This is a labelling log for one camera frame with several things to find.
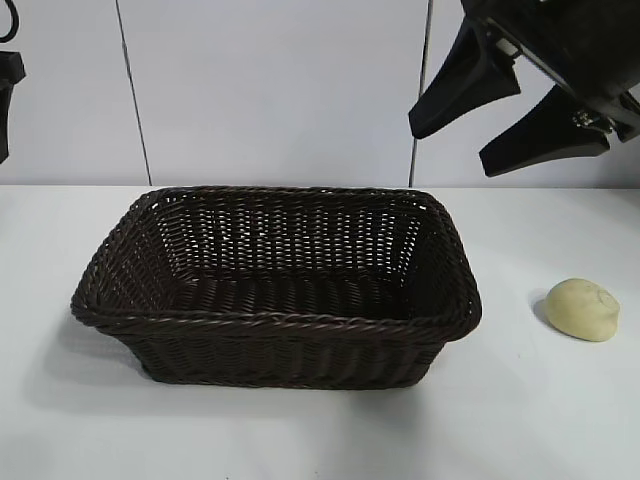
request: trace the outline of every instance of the black mechanical part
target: black mechanical part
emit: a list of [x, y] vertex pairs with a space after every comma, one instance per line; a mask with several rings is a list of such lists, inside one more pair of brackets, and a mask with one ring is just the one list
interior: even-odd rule
[[[640, 83], [640, 1], [462, 0], [462, 4], [464, 21], [472, 23], [478, 35], [484, 32], [493, 40], [478, 44], [486, 56], [501, 58], [504, 54], [496, 45], [506, 41], [558, 85], [521, 122], [482, 150], [488, 175], [558, 158], [598, 155], [608, 149], [604, 135], [611, 131], [622, 141], [640, 134], [640, 104], [628, 92]], [[457, 67], [446, 65], [447, 70]], [[467, 91], [473, 92], [473, 86], [468, 85]], [[463, 105], [438, 114], [452, 121], [459, 116], [456, 113], [476, 108], [486, 98], [471, 94]], [[410, 115], [412, 127], [420, 126], [418, 133], [428, 131], [421, 120], [434, 111], [430, 107], [418, 119]]]
[[0, 163], [9, 156], [9, 105], [13, 86], [25, 77], [18, 52], [0, 52]]
[[604, 133], [608, 122], [580, 108], [573, 97], [553, 87], [522, 120], [480, 151], [486, 175], [495, 177], [560, 158], [597, 157], [609, 150]]
[[409, 112], [413, 136], [425, 138], [477, 107], [520, 93], [513, 63], [488, 32], [465, 19], [440, 72]]
[[[0, 37], [0, 43], [7, 43], [16, 36], [20, 26], [20, 17], [13, 0], [4, 0], [9, 14], [11, 26], [9, 31]], [[9, 105], [13, 86], [25, 77], [22, 56], [18, 52], [0, 52], [0, 163], [9, 156]]]

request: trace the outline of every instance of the dough ball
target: dough ball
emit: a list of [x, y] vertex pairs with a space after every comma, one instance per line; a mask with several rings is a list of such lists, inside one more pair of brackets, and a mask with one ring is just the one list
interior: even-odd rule
[[551, 289], [545, 313], [551, 325], [567, 335], [604, 342], [618, 330], [620, 305], [599, 285], [572, 278]]

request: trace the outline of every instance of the basket rim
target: basket rim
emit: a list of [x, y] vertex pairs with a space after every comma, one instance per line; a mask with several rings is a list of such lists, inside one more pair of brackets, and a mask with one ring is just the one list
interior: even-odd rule
[[[384, 188], [331, 188], [331, 187], [242, 187], [242, 186], [196, 186], [196, 187], [165, 187], [140, 196], [121, 218], [118, 224], [109, 233], [98, 250], [93, 255], [85, 269], [82, 278], [75, 290], [71, 308], [73, 314], [85, 325], [96, 327], [100, 330], [116, 334], [140, 334], [144, 335], [145, 327], [154, 324], [156, 329], [152, 335], [163, 335], [163, 325], [167, 326], [167, 335], [175, 335], [170, 324], [180, 324], [185, 334], [189, 331], [203, 334], [204, 330], [215, 329], [216, 334], [233, 334], [248, 336], [248, 332], [260, 334], [262, 326], [268, 326], [270, 333], [274, 328], [287, 330], [303, 328], [313, 336], [328, 334], [330, 336], [345, 337], [348, 333], [362, 338], [363, 333], [375, 330], [376, 335], [384, 334], [385, 339], [420, 341], [421, 338], [434, 338], [434, 331], [438, 332], [438, 338], [442, 342], [455, 340], [466, 336], [476, 328], [482, 315], [482, 306], [476, 285], [464, 289], [466, 295], [459, 295], [456, 305], [464, 307], [450, 307], [445, 312], [429, 317], [414, 317], [410, 319], [382, 318], [371, 319], [366, 317], [344, 317], [330, 314], [297, 314], [285, 312], [211, 312], [207, 310], [141, 310], [120, 309], [97, 305], [93, 298], [87, 298], [83, 291], [88, 290], [89, 275], [96, 265], [104, 261], [105, 255], [111, 249], [117, 248], [122, 239], [126, 238], [129, 230], [144, 215], [148, 207], [153, 205], [165, 195], [171, 194], [221, 194], [242, 193], [243, 195], [256, 194], [291, 194], [312, 196], [384, 196], [398, 197], [400, 199], [418, 201], [420, 203], [436, 203], [444, 207], [432, 195], [423, 191], [407, 189]], [[468, 262], [464, 262], [460, 268], [468, 268]]]

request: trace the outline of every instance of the woven pattern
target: woven pattern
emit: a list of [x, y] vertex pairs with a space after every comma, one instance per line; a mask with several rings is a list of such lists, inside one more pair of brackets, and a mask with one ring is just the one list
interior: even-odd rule
[[326, 389], [412, 385], [481, 316], [430, 195], [319, 188], [144, 195], [72, 310], [158, 381]]

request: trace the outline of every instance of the white table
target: white table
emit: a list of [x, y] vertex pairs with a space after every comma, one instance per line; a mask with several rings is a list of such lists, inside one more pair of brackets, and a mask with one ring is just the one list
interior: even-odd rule
[[[640, 475], [640, 191], [432, 190], [460, 230], [483, 321], [417, 387], [353, 393], [154, 383], [76, 323], [84, 267], [146, 190], [0, 187], [1, 479]], [[620, 300], [613, 340], [536, 318], [572, 276]]]

